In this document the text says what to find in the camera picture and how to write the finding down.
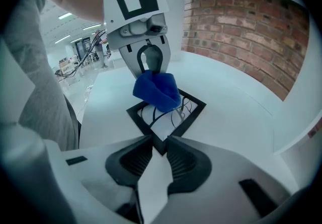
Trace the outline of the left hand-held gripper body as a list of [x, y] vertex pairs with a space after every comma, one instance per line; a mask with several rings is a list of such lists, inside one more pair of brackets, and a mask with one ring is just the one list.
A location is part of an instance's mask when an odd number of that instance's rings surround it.
[[166, 0], [103, 0], [105, 34], [112, 50], [164, 35]]

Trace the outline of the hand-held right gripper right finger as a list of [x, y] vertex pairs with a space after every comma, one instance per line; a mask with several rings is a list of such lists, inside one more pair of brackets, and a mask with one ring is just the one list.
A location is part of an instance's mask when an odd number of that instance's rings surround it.
[[238, 153], [170, 136], [173, 181], [161, 219], [278, 219], [294, 197]]

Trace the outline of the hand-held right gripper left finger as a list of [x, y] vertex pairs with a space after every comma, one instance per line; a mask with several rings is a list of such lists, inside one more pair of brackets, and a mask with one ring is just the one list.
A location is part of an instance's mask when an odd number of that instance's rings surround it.
[[130, 221], [142, 221], [138, 181], [152, 158], [150, 135], [63, 152], [69, 169], [98, 202]]

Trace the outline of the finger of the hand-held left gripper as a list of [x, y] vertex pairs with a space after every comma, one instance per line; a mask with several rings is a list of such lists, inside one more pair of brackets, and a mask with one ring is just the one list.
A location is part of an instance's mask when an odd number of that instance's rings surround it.
[[145, 72], [141, 55], [148, 48], [147, 41], [141, 40], [119, 49], [122, 58], [135, 78]]
[[153, 73], [167, 72], [171, 51], [165, 35], [149, 39], [148, 68]]

